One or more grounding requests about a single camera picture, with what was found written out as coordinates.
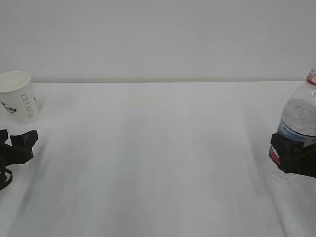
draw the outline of white tabletop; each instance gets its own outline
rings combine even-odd
[[[39,134],[0,192],[1,236],[285,236],[261,162],[301,84],[34,84],[38,121],[1,110],[0,129]]]

